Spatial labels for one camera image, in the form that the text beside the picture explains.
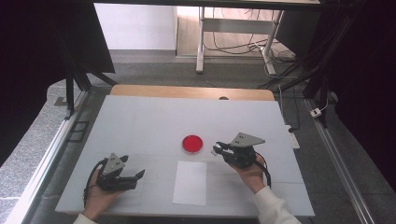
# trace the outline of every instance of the metal rail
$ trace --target metal rail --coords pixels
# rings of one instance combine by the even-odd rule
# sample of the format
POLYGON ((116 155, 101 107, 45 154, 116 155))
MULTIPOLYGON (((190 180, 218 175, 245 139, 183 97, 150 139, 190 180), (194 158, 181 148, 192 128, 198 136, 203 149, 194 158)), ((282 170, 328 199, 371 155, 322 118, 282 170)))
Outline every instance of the metal rail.
MULTIPOLYGON (((314 109, 310 101, 305 100, 306 108, 311 111, 314 109)), ((367 206, 366 202, 364 201, 361 191, 355 184, 350 172, 347 169, 346 164, 338 151, 337 146, 335 145, 334 141, 332 140, 332 136, 330 135, 329 131, 321 125, 320 121, 314 119, 315 125, 318 129, 318 133, 323 140, 323 143, 329 153, 330 158, 332 159, 332 163, 337 171, 341 182, 344 185, 346 193, 350 197, 350 201, 352 202, 356 213, 358 214, 359 219, 361 220, 362 224, 375 224, 375 221, 370 213, 369 207, 367 206)))
POLYGON ((85 104, 85 99, 87 98, 87 95, 88 93, 86 91, 82 91, 81 94, 78 96, 75 104, 76 113, 74 113, 73 116, 70 117, 70 119, 65 119, 62 122, 58 132, 55 134, 54 138, 49 144, 49 147, 44 154, 43 159, 38 164, 32 178, 27 184, 17 204, 12 209, 11 214, 8 216, 6 221, 7 224, 22 223, 27 217, 33 201, 38 191, 40 190, 41 184, 44 182, 53 162, 55 161, 56 156, 58 155, 61 147, 63 146, 66 136, 69 134, 71 128, 73 127, 73 123, 76 121, 83 105, 85 104))

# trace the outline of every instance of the white table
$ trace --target white table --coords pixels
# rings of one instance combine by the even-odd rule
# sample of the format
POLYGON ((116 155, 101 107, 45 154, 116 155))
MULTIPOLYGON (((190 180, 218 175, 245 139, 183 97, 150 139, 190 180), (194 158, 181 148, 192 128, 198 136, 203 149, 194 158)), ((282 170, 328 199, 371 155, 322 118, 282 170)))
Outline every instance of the white table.
POLYGON ((56 211, 81 212, 82 191, 91 169, 115 152, 130 156, 121 176, 143 169, 146 173, 136 189, 123 193, 106 210, 108 214, 255 217, 252 193, 221 156, 210 153, 217 141, 231 142, 239 132, 265 139, 255 149, 267 159, 273 192, 287 201, 295 216, 312 217, 277 102, 136 96, 107 96, 56 211), (182 150, 181 141, 189 134, 204 141, 196 155, 182 150), (205 205, 173 203, 179 161, 206 164, 205 205))

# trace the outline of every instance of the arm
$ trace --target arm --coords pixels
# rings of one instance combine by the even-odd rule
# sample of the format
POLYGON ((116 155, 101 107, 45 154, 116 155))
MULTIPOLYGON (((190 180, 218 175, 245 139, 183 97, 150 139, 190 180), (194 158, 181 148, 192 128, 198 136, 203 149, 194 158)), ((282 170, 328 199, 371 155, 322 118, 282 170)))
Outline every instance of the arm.
POLYGON ((103 191, 96 186, 98 171, 96 170, 92 176, 84 212, 78 215, 74 224, 95 224, 94 221, 113 203, 117 196, 124 192, 103 191))
MULTIPOLYGON (((264 159, 257 156, 256 160, 264 164, 264 159)), ((277 198, 269 187, 265 187, 262 169, 251 165, 245 169, 232 166, 241 176, 242 181, 254 193, 254 202, 259 210, 261 224, 298 224, 297 218, 286 207, 285 201, 277 198)))

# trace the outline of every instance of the white sleeve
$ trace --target white sleeve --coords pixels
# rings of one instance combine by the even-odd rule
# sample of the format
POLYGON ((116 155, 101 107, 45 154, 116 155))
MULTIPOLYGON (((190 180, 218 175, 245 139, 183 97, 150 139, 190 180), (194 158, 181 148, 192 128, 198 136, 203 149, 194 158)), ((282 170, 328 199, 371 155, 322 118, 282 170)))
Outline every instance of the white sleeve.
POLYGON ((73 222, 73 224, 97 224, 97 223, 90 220, 87 217, 84 217, 84 215, 82 215, 82 214, 78 214, 78 217, 77 217, 76 221, 73 222))
POLYGON ((254 203, 259 210, 261 224, 301 224, 286 208, 286 203, 278 199, 269 187, 254 195, 254 203))

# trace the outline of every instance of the black curtain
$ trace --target black curtain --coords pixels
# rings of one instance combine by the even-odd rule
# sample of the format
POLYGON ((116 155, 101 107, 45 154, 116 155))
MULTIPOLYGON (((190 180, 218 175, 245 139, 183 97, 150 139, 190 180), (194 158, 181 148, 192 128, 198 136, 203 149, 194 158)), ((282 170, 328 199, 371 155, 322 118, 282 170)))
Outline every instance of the black curtain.
POLYGON ((396 190, 396 26, 391 3, 367 0, 331 60, 341 121, 396 190))
POLYGON ((93 4, 0 1, 0 45, 2 165, 46 103, 48 87, 65 78, 63 49, 78 67, 114 67, 93 4))

